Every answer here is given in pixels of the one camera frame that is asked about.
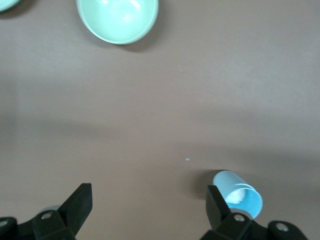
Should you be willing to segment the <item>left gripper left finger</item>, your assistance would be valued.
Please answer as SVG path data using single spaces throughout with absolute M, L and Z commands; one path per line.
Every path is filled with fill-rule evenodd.
M 14 217 L 0 217 L 0 240 L 77 240 L 92 208 L 92 185 L 82 183 L 57 210 L 42 211 L 21 224 Z

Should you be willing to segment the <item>brown table cover mat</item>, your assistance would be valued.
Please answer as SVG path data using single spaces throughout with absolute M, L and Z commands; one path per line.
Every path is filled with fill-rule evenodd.
M 198 240 L 218 170 L 259 191 L 260 225 L 320 240 L 320 0 L 160 0 L 129 45 L 75 0 L 0 13 L 0 217 L 91 183 L 77 240 Z

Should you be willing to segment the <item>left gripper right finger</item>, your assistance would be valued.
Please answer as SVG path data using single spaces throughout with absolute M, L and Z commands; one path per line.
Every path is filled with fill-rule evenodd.
M 206 189 L 206 214 L 211 226 L 201 240 L 307 240 L 294 224 L 274 220 L 263 227 L 239 212 L 231 212 L 217 186 Z

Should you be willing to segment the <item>blue cup with white lump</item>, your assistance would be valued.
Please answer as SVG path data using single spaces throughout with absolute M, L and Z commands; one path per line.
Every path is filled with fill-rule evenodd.
M 230 170 L 221 170 L 212 179 L 231 210 L 246 212 L 253 219 L 257 218 L 263 208 L 261 194 L 245 180 Z

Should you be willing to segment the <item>green bowl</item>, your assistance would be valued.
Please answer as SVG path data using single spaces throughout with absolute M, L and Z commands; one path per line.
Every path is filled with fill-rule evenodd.
M 85 27 L 97 38 L 115 45 L 132 44 L 154 26 L 159 0 L 76 0 Z

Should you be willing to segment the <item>green plate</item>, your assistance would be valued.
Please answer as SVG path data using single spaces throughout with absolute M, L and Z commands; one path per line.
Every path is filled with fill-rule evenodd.
M 16 6 L 20 0 L 0 0 L 0 13 Z

